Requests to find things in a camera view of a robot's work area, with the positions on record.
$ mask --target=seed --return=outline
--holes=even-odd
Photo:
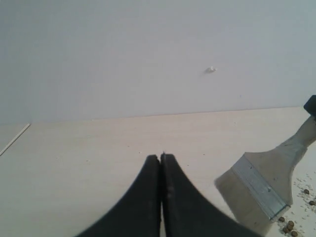
[[[284,228],[283,228],[283,232],[284,232],[284,233],[289,233],[290,231],[288,230],[287,227],[284,227]]]
[[[297,232],[296,231],[292,231],[292,236],[298,236]]]
[[[293,222],[293,221],[289,221],[289,222],[288,222],[288,225],[289,225],[289,226],[294,226],[294,222]]]
[[[281,221],[281,222],[284,222],[285,218],[283,216],[281,216],[278,220]]]
[[[289,231],[291,231],[291,230],[293,230],[293,226],[287,225],[287,229],[288,229]]]

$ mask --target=paint brush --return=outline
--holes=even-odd
[[[215,180],[236,220],[262,236],[293,204],[293,170],[316,140],[316,95],[304,109],[310,117],[292,137],[267,152],[246,152]]]

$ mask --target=wooden table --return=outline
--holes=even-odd
[[[0,157],[0,236],[75,236],[122,197],[147,155],[162,152],[176,155],[200,192],[233,217],[214,179],[244,152],[283,142],[308,116],[302,108],[282,108],[32,124]],[[315,157],[316,144],[293,181],[315,185]],[[316,236],[316,213],[305,212],[299,192],[293,185],[286,215],[305,236]],[[277,224],[268,236],[281,236]]]

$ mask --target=wall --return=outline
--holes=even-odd
[[[0,124],[301,106],[315,16],[314,0],[2,0]]]

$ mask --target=paintbrush bristles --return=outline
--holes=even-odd
[[[231,169],[215,180],[215,186],[240,224],[262,236],[267,234],[273,223]]]

